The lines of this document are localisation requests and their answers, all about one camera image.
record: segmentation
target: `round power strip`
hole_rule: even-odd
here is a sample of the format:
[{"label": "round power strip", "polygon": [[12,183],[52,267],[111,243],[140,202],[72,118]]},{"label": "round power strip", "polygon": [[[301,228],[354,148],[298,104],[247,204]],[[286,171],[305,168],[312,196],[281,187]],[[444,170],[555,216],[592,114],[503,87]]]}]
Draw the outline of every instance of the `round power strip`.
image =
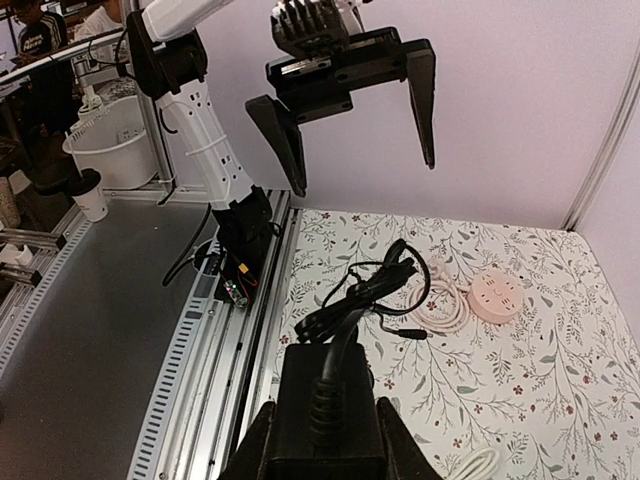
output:
[{"label": "round power strip", "polygon": [[473,280],[467,300],[481,320],[503,325],[522,310],[524,289],[515,278],[489,270]]}]

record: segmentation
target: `white bucket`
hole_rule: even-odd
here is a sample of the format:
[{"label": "white bucket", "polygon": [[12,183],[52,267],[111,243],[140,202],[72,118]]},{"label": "white bucket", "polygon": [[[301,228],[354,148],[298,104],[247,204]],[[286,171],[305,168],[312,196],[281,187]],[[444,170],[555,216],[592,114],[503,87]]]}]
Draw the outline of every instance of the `white bucket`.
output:
[{"label": "white bucket", "polygon": [[156,174],[136,97],[113,102],[68,136],[62,149],[73,155],[78,170],[100,172],[104,189],[139,188]]}]

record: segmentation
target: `floral pattern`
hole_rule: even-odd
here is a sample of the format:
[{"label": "floral pattern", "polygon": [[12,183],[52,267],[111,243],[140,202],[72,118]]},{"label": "floral pattern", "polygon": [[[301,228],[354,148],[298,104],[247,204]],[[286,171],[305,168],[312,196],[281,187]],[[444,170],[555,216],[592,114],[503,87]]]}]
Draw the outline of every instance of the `floral pattern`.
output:
[{"label": "floral pattern", "polygon": [[[473,316],[427,341],[363,320],[359,341],[375,376],[433,467],[446,477],[472,449],[501,454],[495,479],[637,479],[640,358],[587,243],[576,233],[393,215],[305,211],[293,261],[272,395],[294,325],[355,262],[379,260],[404,238],[442,259],[460,284],[486,268],[520,279],[525,304],[502,327]],[[390,305],[404,304],[398,292]],[[446,295],[430,294],[430,314]],[[406,318],[385,319],[390,327]]]}]

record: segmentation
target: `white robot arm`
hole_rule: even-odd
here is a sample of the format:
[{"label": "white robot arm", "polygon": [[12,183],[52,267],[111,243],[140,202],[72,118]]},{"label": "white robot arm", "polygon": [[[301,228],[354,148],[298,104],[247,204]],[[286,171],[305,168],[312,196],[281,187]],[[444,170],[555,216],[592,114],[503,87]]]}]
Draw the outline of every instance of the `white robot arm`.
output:
[{"label": "white robot arm", "polygon": [[[232,1],[155,0],[144,9],[141,20],[151,42],[178,41],[192,34],[200,22]],[[307,0],[311,5],[319,5],[321,2],[327,3],[326,0]],[[286,4],[292,6],[303,3],[300,0],[278,3],[273,15],[286,15]],[[362,33],[355,2],[337,0],[329,3],[333,3],[339,11],[349,35]],[[158,95],[158,106],[170,119],[170,123],[177,126],[188,148],[187,156],[197,162],[214,211],[228,210],[232,204],[251,195],[253,182],[240,165],[222,130],[211,106],[206,80],[196,78],[178,87]]]}]

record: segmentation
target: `black power adapter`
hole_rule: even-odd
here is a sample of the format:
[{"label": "black power adapter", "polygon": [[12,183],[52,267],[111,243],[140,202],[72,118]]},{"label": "black power adapter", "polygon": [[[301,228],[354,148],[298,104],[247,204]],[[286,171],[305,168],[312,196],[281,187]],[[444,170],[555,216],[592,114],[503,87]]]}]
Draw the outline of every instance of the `black power adapter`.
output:
[{"label": "black power adapter", "polygon": [[384,443],[362,345],[350,342],[342,363],[343,437],[337,447],[314,444],[312,392],[328,349],[326,344],[307,344],[286,350],[266,451],[269,480],[382,480],[385,476]]}]

